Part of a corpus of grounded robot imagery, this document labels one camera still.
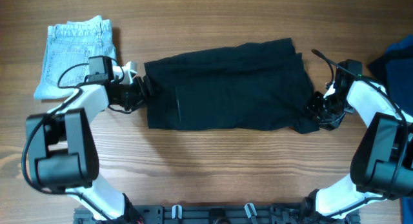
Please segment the black shorts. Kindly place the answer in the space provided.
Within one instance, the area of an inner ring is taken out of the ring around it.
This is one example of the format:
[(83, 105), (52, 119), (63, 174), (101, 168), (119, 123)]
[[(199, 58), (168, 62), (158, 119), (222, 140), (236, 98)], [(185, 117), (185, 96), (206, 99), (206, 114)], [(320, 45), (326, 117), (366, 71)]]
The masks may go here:
[(145, 72), (150, 128), (319, 130), (305, 115), (314, 86), (289, 38), (179, 54)]

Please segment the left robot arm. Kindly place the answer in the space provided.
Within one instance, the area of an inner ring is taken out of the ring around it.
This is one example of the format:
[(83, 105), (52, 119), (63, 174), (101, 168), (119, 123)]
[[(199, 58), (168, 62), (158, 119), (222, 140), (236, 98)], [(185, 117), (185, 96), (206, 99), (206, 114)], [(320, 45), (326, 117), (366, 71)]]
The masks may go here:
[(107, 56), (90, 57), (89, 69), (74, 93), (44, 114), (26, 119), (26, 143), (21, 170), (26, 183), (43, 194), (76, 199), (100, 223), (143, 223), (128, 197), (99, 173), (99, 158), (90, 129), (105, 109), (131, 114), (154, 93), (148, 77), (133, 68), (114, 72), (117, 61)]

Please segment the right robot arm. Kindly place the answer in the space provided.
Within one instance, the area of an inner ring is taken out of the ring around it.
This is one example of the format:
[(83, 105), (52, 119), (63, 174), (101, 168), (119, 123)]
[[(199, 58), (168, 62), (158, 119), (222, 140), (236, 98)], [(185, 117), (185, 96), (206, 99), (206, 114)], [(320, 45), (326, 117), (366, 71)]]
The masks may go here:
[(347, 112), (356, 111), (367, 131), (349, 174), (303, 199), (300, 218), (311, 223), (343, 219), (373, 202), (412, 197), (412, 117), (381, 84), (359, 73), (360, 62), (326, 62), (334, 79), (311, 106), (318, 123), (332, 130)]

